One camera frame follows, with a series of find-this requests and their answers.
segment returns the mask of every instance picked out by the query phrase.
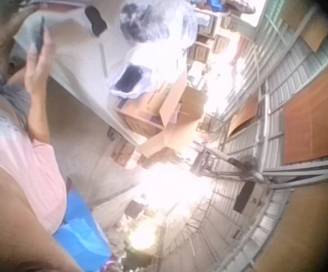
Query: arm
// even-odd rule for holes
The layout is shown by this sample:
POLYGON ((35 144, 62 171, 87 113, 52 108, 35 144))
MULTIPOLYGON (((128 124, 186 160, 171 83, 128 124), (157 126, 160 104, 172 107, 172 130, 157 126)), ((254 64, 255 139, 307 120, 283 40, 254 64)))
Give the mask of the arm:
POLYGON ((16 13, 7 23, 0 25, 0 48, 8 43, 18 32, 25 19, 35 11, 35 7, 31 6, 24 11, 16 13))
POLYGON ((31 94, 32 104, 28 116, 28 130, 32 139, 49 143, 49 128, 46 117, 46 84, 54 60, 54 45, 48 31, 44 31, 44 44, 38 57, 33 46, 27 57, 25 87, 31 94))

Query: wooden panel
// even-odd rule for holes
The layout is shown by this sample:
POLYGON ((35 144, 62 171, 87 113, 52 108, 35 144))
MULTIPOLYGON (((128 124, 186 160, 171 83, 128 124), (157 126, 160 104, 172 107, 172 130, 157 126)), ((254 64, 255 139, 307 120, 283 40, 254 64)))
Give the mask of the wooden panel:
POLYGON ((284 106, 284 163, 328 156, 328 67, 284 106))
MULTIPOLYGON (((302 19, 312 6, 312 1, 286 0, 282 12, 282 19, 294 31, 299 27, 302 19)), ((308 21, 301 32, 301 37, 306 41, 312 51, 317 52, 324 38, 328 35, 328 20, 324 14, 317 11, 308 21)))
POLYGON ((240 125, 252 119, 257 115, 258 110, 258 94, 255 93, 251 95, 250 98, 247 99, 247 102, 240 109, 238 114, 234 115, 231 124, 228 130, 228 136, 232 135, 233 132, 238 132, 238 128, 240 125))
POLYGON ((253 271, 317 271, 328 258, 328 182, 296 189, 253 271))

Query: pink shirt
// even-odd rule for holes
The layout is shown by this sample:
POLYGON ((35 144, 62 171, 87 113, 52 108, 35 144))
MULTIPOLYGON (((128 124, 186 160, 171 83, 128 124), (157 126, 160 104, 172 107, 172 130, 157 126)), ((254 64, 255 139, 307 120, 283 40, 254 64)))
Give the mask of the pink shirt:
POLYGON ((51 145, 31 142, 15 114, 0 107, 0 167, 21 186, 44 228, 54 233, 66 211, 67 193, 51 145))

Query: open cardboard box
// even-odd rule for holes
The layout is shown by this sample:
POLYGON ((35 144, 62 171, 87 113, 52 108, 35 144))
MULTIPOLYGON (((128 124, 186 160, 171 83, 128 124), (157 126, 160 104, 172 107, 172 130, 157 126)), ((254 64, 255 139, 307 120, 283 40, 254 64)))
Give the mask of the open cardboard box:
POLYGON ((121 99, 116 111, 129 129, 148 138, 137 148, 150 157, 164 147, 181 152, 192 141, 203 116, 207 95, 186 85, 186 71, 174 84, 165 84, 137 99, 121 99))

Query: floor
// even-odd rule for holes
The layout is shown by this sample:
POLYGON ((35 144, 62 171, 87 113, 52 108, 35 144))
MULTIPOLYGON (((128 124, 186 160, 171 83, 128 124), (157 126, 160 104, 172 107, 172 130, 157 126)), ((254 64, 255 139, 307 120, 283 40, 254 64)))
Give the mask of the floor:
POLYGON ((95 211, 103 227, 114 224, 135 196, 141 167, 127 170, 111 158, 115 141, 102 119, 50 79, 47 98, 52 145, 63 177, 95 211))

